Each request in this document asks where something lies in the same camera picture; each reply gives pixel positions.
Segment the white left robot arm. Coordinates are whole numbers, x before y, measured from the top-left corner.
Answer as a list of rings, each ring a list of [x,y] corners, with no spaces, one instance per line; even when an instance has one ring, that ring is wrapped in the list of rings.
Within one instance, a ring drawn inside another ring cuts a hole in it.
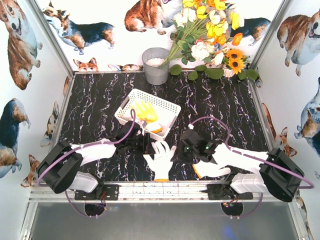
[[[147,123],[128,121],[117,132],[95,142],[79,145],[58,142],[36,168],[37,184],[44,181],[56,194],[66,190],[91,194],[101,188],[101,183],[92,174],[81,172],[83,165],[126,154],[154,153]]]

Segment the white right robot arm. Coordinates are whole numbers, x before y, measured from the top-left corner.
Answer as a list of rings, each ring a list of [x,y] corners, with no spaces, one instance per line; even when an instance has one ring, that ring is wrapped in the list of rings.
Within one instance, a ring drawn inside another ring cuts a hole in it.
[[[182,133],[172,162],[192,163],[199,178],[216,178],[234,173],[227,193],[270,193],[283,202],[291,202],[300,186],[303,171],[279,148],[269,152],[227,146],[220,140],[206,140],[192,129]]]

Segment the white cotton glove orange cuff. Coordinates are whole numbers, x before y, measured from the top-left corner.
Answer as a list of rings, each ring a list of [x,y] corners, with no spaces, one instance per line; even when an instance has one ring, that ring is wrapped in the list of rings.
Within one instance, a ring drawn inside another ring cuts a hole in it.
[[[217,178],[231,173],[229,167],[223,164],[214,164],[211,162],[200,161],[192,165],[196,175],[202,179],[203,177]]]

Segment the orange dotted work glove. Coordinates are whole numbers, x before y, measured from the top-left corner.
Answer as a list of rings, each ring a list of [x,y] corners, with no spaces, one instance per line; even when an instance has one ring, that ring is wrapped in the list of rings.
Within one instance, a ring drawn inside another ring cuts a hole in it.
[[[159,124],[158,115],[150,102],[144,100],[137,101],[132,108],[135,110],[136,117],[139,121],[147,122],[149,132],[157,134],[163,130]]]

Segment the blue dotted work glove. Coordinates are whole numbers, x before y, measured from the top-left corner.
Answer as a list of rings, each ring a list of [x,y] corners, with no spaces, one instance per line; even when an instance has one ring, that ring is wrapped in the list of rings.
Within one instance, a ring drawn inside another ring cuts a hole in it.
[[[169,147],[166,141],[155,141],[151,145],[155,152],[153,158],[150,154],[144,154],[143,157],[150,170],[154,172],[154,181],[168,182],[169,171],[173,166],[171,159],[175,155],[177,147],[175,145]]]

